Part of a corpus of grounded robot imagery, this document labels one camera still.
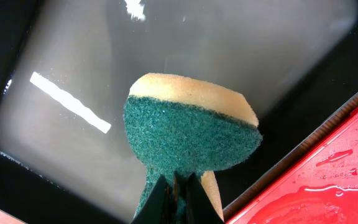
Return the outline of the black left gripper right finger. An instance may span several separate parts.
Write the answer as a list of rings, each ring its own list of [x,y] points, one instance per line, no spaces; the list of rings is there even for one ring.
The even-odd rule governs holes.
[[[223,224],[195,174],[174,173],[174,223]]]

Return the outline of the yellow green sponge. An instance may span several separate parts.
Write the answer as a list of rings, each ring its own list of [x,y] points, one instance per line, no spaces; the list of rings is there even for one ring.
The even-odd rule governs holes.
[[[199,178],[223,215],[215,172],[245,161],[262,142],[259,121],[236,91],[179,75],[148,73],[136,80],[124,105],[131,149],[146,168],[139,207],[160,176]]]

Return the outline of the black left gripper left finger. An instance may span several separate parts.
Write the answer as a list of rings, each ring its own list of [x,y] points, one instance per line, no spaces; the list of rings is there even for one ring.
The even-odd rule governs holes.
[[[173,213],[171,187],[161,175],[131,224],[170,224]]]

